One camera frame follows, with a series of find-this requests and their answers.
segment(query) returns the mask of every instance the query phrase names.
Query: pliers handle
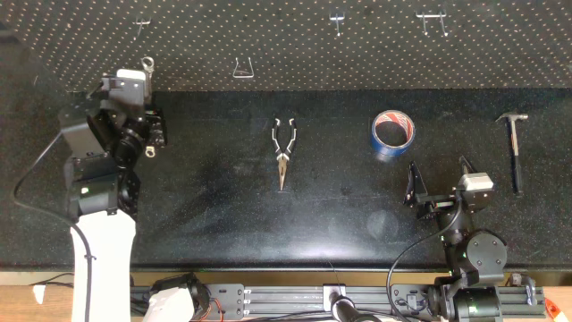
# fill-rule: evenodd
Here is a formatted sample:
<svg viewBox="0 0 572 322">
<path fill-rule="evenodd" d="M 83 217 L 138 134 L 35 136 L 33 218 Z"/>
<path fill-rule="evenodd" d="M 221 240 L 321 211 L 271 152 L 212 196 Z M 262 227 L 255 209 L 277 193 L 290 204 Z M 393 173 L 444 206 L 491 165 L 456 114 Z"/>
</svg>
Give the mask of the pliers handle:
<svg viewBox="0 0 572 322">
<path fill-rule="evenodd" d="M 274 144 L 274 152 L 276 153 L 277 158 L 284 157 L 287 160 L 290 160 L 290 156 L 292 151 L 294 150 L 294 146 L 296 146 L 296 122 L 294 119 L 290 119 L 290 142 L 285 150 L 280 148 L 280 144 L 278 144 L 278 128 L 280 127 L 280 120 L 275 119 L 274 127 L 272 128 L 272 142 Z"/>
</svg>

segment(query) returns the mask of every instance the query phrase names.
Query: blue tape roll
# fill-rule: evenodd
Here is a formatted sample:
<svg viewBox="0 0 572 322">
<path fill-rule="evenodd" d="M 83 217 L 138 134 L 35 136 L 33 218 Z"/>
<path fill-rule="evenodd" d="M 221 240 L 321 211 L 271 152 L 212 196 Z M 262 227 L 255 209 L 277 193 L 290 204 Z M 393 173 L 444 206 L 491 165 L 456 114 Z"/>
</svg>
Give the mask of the blue tape roll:
<svg viewBox="0 0 572 322">
<path fill-rule="evenodd" d="M 398 124 L 403 128 L 403 130 L 405 130 L 407 141 L 397 147 L 383 143 L 375 132 L 375 128 L 383 122 L 393 122 Z M 389 110 L 375 117 L 374 123 L 372 124 L 372 146 L 377 153 L 391 157 L 400 156 L 407 151 L 411 142 L 413 142 L 413 138 L 415 138 L 415 125 L 406 114 L 400 111 Z"/>
</svg>

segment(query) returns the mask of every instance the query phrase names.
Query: orange object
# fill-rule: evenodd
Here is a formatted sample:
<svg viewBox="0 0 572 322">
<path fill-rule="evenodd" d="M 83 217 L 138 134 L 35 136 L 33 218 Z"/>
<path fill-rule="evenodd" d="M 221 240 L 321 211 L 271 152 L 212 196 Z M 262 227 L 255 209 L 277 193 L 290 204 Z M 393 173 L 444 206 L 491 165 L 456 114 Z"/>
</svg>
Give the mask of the orange object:
<svg viewBox="0 0 572 322">
<path fill-rule="evenodd" d="M 554 320 L 554 322 L 568 322 L 564 313 L 562 313 L 560 308 L 556 306 L 553 301 L 544 298 L 544 306 L 546 307 L 548 315 Z"/>
</svg>

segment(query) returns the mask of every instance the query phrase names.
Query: hammer handle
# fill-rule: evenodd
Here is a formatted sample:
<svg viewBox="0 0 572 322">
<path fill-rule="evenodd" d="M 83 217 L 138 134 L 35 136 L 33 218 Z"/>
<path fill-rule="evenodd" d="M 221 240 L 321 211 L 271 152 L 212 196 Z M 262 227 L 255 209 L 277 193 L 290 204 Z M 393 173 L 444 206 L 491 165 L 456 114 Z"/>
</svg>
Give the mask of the hammer handle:
<svg viewBox="0 0 572 322">
<path fill-rule="evenodd" d="M 517 196 L 522 196 L 524 193 L 522 190 L 522 170 L 520 169 L 518 156 L 514 156 L 513 173 L 515 176 L 515 193 Z"/>
</svg>

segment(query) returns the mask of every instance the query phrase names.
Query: hammer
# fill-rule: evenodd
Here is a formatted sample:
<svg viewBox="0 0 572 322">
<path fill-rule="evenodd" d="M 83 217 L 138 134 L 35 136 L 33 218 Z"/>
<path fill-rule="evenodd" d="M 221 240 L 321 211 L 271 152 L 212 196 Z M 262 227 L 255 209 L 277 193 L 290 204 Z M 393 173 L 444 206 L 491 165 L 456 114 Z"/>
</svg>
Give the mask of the hammer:
<svg viewBox="0 0 572 322">
<path fill-rule="evenodd" d="M 520 162 L 518 161 L 518 141 L 517 141 L 517 127 L 515 125 L 516 120 L 525 120 L 528 118 L 528 114 L 518 114 L 517 112 L 508 112 L 501 115 L 497 122 L 506 117 L 510 122 L 510 141 L 512 142 L 512 152 L 514 153 L 512 173 L 515 180 L 515 193 L 518 196 L 522 196 L 522 171 L 520 170 Z"/>
</svg>

